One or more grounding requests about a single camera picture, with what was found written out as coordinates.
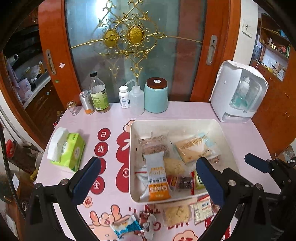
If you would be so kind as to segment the large clear cracker bag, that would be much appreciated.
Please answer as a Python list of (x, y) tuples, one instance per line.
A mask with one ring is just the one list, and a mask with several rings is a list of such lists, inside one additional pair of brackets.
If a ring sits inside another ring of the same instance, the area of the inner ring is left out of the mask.
[(201, 157), (205, 157), (211, 163), (220, 161), (221, 150), (204, 133), (174, 142), (173, 146), (185, 164), (197, 161)]

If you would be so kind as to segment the white pill bottle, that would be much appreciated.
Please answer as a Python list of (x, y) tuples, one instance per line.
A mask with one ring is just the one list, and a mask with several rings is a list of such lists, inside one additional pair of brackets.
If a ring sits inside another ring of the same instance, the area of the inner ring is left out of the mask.
[(122, 108), (130, 108), (130, 96), (128, 86), (123, 85), (119, 88), (119, 101)]

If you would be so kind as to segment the wooden cabinet with shelves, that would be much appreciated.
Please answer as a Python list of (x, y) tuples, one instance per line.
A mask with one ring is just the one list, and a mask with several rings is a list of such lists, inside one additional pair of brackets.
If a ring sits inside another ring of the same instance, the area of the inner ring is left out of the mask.
[(256, 39), (259, 54), (250, 65), (264, 76), (268, 90), (252, 121), (275, 158), (295, 140), (295, 49), (266, 13), (258, 14)]

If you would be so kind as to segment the rice puff snack pack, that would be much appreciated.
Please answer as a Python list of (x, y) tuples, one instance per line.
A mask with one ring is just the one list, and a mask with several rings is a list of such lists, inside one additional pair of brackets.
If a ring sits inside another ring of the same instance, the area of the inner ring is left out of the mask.
[(187, 223), (191, 219), (191, 208), (189, 205), (166, 207), (163, 209), (163, 219), (166, 226)]

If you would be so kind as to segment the clear pastry snack pack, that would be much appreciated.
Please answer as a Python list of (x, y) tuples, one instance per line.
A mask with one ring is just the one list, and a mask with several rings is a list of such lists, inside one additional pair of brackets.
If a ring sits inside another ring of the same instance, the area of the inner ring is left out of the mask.
[(138, 140), (138, 147), (144, 162), (146, 162), (144, 155), (163, 151), (167, 176), (185, 176), (187, 173), (186, 166), (184, 162), (177, 157), (167, 133), (151, 136), (149, 138), (140, 138)]

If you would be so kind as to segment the green tissue box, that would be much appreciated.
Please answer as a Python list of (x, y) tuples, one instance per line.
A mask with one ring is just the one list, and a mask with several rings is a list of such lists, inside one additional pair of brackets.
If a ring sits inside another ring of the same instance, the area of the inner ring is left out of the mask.
[(54, 165), (76, 172), (79, 170), (85, 140), (79, 133), (70, 133), (66, 128), (59, 127), (49, 142), (47, 158)]

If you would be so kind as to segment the white plastic storage bin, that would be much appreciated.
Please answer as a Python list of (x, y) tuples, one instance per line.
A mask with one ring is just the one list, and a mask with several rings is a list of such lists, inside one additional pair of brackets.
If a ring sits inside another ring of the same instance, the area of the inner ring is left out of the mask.
[(236, 161), (221, 126), (213, 119), (137, 120), (130, 127), (129, 194), (138, 204), (151, 204), (148, 167), (164, 165), (170, 198), (179, 201), (207, 194), (196, 176), (196, 161), (205, 157), (215, 170), (231, 168)]

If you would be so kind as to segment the brown white candy wrapper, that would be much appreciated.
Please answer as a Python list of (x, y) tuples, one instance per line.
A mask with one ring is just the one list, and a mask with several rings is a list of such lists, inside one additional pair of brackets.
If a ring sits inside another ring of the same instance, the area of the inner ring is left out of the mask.
[(141, 227), (139, 235), (142, 240), (152, 240), (154, 236), (154, 223), (156, 217), (149, 213), (141, 211), (139, 214), (139, 225)]

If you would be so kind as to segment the glass bottle green label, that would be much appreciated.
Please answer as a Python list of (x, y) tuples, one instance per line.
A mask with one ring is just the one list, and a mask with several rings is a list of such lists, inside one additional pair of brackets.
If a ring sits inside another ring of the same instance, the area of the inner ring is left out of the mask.
[(106, 86), (104, 82), (98, 78), (96, 71), (91, 72), (89, 75), (91, 78), (89, 92), (94, 104), (94, 108), (99, 113), (105, 113), (110, 109)]

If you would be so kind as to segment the white printed snack bag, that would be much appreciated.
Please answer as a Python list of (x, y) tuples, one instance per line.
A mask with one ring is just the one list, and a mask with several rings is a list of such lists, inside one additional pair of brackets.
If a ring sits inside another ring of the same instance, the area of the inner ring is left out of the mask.
[(140, 182), (144, 185), (145, 190), (142, 192), (139, 201), (147, 201), (149, 196), (149, 180), (148, 180), (148, 174), (147, 174), (147, 166), (143, 165), (142, 167), (135, 170), (135, 175), (140, 180)]

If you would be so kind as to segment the red edged white packet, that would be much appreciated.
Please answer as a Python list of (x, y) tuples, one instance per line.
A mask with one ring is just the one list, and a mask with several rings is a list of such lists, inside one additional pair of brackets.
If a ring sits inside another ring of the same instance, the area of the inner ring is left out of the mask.
[(191, 209), (193, 211), (194, 225), (198, 225), (217, 214), (220, 206), (214, 204), (210, 196), (207, 196), (198, 200), (195, 204), (191, 204)]

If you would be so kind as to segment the orange white oat bar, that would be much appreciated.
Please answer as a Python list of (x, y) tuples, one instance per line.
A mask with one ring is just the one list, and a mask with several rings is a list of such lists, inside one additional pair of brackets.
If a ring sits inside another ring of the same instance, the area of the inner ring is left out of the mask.
[(168, 185), (164, 152), (144, 155), (147, 165), (149, 202), (162, 201), (171, 198)]

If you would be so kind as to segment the green snack packet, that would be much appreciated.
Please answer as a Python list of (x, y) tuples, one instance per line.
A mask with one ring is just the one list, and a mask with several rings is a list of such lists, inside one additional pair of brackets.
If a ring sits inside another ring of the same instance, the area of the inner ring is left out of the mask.
[(197, 171), (194, 171), (194, 178), (195, 178), (195, 181), (194, 181), (194, 189), (198, 190), (198, 189), (203, 189), (205, 188), (201, 178), (199, 177)]

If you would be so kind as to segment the small glass jar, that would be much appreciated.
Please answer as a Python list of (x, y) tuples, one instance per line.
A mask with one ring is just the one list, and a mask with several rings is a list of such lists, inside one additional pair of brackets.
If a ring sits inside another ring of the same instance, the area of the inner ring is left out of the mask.
[(67, 109), (70, 111), (70, 113), (75, 116), (79, 113), (79, 108), (76, 105), (76, 101), (71, 100), (67, 103)]

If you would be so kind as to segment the blue foil snack packet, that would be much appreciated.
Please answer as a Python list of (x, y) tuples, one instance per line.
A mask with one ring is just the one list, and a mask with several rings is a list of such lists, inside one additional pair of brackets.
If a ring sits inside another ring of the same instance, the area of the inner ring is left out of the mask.
[(111, 228), (119, 239), (121, 239), (126, 233), (141, 231), (140, 224), (133, 214), (124, 221), (112, 224)]

